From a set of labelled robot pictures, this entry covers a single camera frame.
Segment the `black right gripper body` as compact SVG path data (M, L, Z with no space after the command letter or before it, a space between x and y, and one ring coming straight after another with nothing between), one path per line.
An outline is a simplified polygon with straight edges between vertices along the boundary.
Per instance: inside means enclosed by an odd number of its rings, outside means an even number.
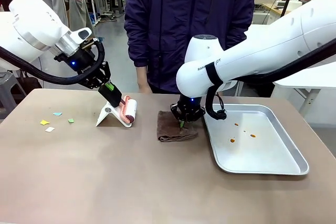
M177 107L183 116L196 115L202 111L201 100L201 97L189 98L181 94Z

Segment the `person's right hand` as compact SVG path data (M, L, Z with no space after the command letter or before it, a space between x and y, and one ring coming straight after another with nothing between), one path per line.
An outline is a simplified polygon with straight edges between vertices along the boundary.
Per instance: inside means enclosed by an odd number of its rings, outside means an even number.
M136 67L137 83L140 93L152 93L152 90L148 84L147 80L147 68L146 67Z

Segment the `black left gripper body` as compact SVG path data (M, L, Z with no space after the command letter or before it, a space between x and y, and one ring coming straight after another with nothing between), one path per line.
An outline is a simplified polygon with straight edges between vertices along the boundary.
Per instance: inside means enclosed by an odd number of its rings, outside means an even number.
M67 65L78 75L69 77L69 80L93 79L104 80L104 74L100 67L104 61L104 49L98 49L98 58L94 59L91 51L78 49L72 56L67 58Z

